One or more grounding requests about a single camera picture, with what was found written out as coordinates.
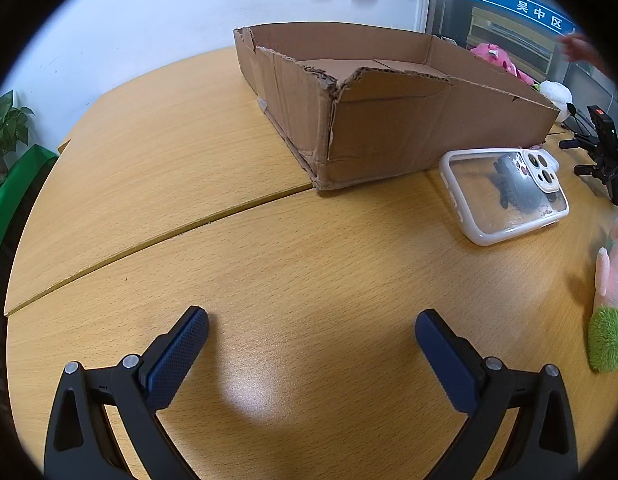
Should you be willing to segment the clear white phone case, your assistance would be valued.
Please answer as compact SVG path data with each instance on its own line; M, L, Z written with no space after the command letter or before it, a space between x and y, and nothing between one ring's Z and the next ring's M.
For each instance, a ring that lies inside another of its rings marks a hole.
M444 154L439 174L465 236L492 246L569 214L558 161L544 148L475 148Z

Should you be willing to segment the pink pig plush teal shirt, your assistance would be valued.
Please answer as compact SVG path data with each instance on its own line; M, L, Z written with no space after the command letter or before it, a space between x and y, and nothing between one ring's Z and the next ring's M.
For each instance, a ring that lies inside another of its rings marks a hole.
M592 370L618 370L618 218L606 247L598 250L594 275L594 305L586 345Z

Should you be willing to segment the white panda plush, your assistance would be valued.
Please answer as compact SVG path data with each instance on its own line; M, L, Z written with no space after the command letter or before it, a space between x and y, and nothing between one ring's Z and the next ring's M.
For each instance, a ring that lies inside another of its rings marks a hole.
M568 110L568 105L572 103L571 91L561 82L544 80L539 84L539 92L559 110Z

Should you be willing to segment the pink strawberry bear plush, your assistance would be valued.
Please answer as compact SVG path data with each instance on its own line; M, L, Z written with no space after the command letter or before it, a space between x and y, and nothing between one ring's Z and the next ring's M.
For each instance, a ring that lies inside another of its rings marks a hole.
M503 70L507 73L515 76L521 81L524 81L525 84L528 84L528 86L534 85L534 80L526 73L518 70L517 66L510 59L507 52L497 44L487 44L487 42L483 42L482 44L477 44L477 46L473 47L473 49L470 49L470 52L472 52L476 58L481 58L483 61L503 68Z

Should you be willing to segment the green cloth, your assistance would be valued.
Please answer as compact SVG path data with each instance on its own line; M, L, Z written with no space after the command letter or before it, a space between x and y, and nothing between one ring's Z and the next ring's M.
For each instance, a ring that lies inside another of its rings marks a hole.
M32 205L58 158L35 144L15 162L0 186L0 274L13 260Z

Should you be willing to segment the brown cardboard box tray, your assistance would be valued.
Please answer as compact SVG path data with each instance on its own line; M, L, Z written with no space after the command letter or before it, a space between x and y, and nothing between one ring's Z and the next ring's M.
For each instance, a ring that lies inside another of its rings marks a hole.
M435 36L349 23L234 31L239 68L316 188L435 167L470 148L542 143L556 107L530 84Z

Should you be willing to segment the green potted plant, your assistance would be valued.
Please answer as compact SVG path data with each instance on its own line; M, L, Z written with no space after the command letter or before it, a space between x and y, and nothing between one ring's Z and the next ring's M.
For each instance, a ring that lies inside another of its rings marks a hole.
M13 90L0 96L0 186L9 170L4 158L15 153L18 144L29 142L29 123L34 111L28 106L17 106Z

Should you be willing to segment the blue wall sign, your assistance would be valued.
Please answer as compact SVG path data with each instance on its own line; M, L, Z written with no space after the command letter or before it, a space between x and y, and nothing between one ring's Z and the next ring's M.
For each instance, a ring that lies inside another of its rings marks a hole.
M498 9L512 12L559 35L578 32L578 25L566 14L560 13L536 0L475 0Z

